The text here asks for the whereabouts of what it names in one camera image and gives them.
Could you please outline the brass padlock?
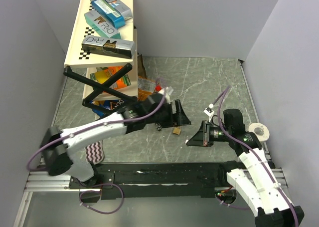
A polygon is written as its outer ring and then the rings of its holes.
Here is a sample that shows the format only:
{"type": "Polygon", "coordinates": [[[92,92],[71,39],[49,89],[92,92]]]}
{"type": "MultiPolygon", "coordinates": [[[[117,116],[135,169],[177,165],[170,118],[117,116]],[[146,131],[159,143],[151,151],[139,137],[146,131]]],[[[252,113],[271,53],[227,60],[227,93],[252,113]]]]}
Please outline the brass padlock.
{"type": "Polygon", "coordinates": [[[173,129],[172,133],[175,135],[180,135],[181,134],[181,127],[175,127],[173,129]]]}

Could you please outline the small padlock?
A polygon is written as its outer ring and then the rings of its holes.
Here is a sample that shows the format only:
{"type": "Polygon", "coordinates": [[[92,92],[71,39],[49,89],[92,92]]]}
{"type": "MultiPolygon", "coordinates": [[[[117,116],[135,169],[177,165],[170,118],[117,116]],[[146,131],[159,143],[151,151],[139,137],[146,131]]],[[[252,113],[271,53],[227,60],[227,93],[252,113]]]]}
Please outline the small padlock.
{"type": "Polygon", "coordinates": [[[156,124],[156,129],[157,129],[158,131],[161,131],[161,130],[162,130],[161,124],[156,124]]]}

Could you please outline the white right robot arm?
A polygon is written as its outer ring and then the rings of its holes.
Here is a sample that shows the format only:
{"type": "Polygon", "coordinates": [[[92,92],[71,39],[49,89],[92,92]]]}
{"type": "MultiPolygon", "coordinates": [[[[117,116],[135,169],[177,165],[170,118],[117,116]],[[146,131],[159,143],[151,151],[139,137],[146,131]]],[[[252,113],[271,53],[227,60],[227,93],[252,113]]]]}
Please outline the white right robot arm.
{"type": "Polygon", "coordinates": [[[189,139],[188,146],[211,147],[214,142],[227,142],[239,157],[249,175],[236,161],[220,165],[218,182],[232,186],[243,198],[255,217],[257,227],[298,227],[305,214],[283,192],[253,132],[246,131],[238,109],[223,112],[220,126],[202,121],[199,130],[189,139]]]}

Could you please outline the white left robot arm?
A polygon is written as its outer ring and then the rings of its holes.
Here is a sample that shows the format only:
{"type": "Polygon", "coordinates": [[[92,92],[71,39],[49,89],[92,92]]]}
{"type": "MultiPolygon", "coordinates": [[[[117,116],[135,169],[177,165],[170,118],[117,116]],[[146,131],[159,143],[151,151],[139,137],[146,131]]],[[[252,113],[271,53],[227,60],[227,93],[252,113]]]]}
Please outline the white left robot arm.
{"type": "Polygon", "coordinates": [[[64,130],[50,127],[40,148],[44,169],[50,176],[66,174],[77,178],[85,187],[93,188],[99,176],[92,164],[82,160],[77,153],[97,141],[142,130],[147,124],[171,128],[191,125],[191,121],[180,100],[171,103],[164,94],[155,93],[144,101],[128,104],[105,118],[79,127],[64,130]]]}

